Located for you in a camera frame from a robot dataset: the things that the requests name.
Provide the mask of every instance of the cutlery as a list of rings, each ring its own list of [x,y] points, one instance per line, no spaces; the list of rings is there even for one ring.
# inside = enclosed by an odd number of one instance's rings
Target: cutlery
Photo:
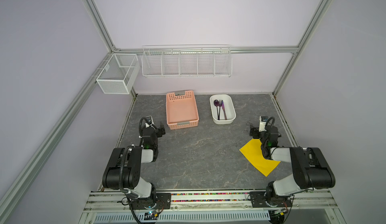
[[[217,108],[219,106],[219,101],[215,100],[213,103],[216,106],[217,120],[220,120],[220,113],[219,113],[219,109]]]
[[[225,114],[224,101],[223,101],[223,100],[220,100],[220,103],[221,103],[222,110],[224,111],[224,117],[225,117],[225,120],[227,120],[227,115]]]
[[[222,100],[219,101],[219,107],[220,107],[220,109],[219,109],[219,120],[220,120],[221,106],[222,106]]]

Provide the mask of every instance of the gray marble surface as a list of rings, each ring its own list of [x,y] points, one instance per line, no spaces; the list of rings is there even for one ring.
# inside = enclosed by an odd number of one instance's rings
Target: gray marble surface
[[[166,96],[139,95],[121,147],[139,144],[138,124],[151,115],[166,135],[158,139],[159,154],[155,162],[144,163],[141,176],[158,190],[171,189],[262,189],[270,181],[292,173],[291,164],[281,162],[265,177],[244,157],[239,149],[252,137],[249,125],[258,126],[259,116],[274,116],[282,137],[280,146],[290,146],[284,127],[269,95],[230,95],[236,110],[231,124],[217,125],[210,110],[210,95],[195,95],[200,120],[197,127],[170,130],[166,123]]]

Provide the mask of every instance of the purple spoon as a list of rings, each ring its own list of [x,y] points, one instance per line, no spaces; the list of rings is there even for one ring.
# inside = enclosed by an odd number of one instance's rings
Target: purple spoon
[[[216,106],[217,120],[220,120],[219,109],[218,109],[219,101],[218,101],[218,100],[215,100],[213,103],[214,103],[214,105]]]

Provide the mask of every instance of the yellow cloth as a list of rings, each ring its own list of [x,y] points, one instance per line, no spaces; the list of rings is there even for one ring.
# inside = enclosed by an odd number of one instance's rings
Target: yellow cloth
[[[248,161],[266,177],[279,165],[280,161],[264,159],[259,139],[252,139],[244,145],[240,152]]]

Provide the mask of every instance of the aluminum rail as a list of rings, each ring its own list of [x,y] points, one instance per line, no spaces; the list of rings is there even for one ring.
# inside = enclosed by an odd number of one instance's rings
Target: aluminum rail
[[[318,8],[315,11],[315,14],[313,15],[310,23],[307,26],[306,31],[304,32],[299,44],[298,44],[298,52],[293,54],[292,58],[290,59],[290,62],[288,63],[287,67],[285,68],[283,74],[281,75],[279,82],[277,83],[275,90],[273,91],[273,95],[276,96],[282,86],[284,85],[284,82],[286,81],[287,77],[291,73],[291,70],[293,66],[296,64],[296,62],[299,59],[300,54],[303,52],[303,50],[306,47],[306,44],[309,42],[310,38],[312,37],[312,34],[315,32],[319,22],[323,18],[324,14],[326,13],[328,7],[330,6],[332,0],[321,0]]]
[[[56,146],[70,127],[71,123],[79,113],[84,103],[89,98],[94,87],[97,85],[96,78],[102,71],[111,54],[107,54],[92,76],[88,79],[82,90],[78,93],[71,105],[67,108],[60,120],[56,123],[50,134],[46,137],[39,149],[32,156],[23,171],[19,174],[12,186],[0,201],[0,224],[6,223],[15,210],[24,194],[28,191],[37,175],[55,150]]]
[[[151,51],[212,51],[221,50],[220,47],[204,47],[204,48],[152,48]],[[255,46],[255,47],[231,47],[232,54],[250,54],[250,53],[297,53],[297,46]],[[143,49],[117,49],[114,53],[126,54],[142,54]]]
[[[109,52],[115,51],[116,48],[113,44],[113,41],[107,31],[105,24],[103,23],[102,17],[99,14],[99,11],[96,7],[94,0],[82,0],[85,8],[87,9],[90,18],[92,19],[96,29],[98,30],[100,37],[106,45],[106,48]]]

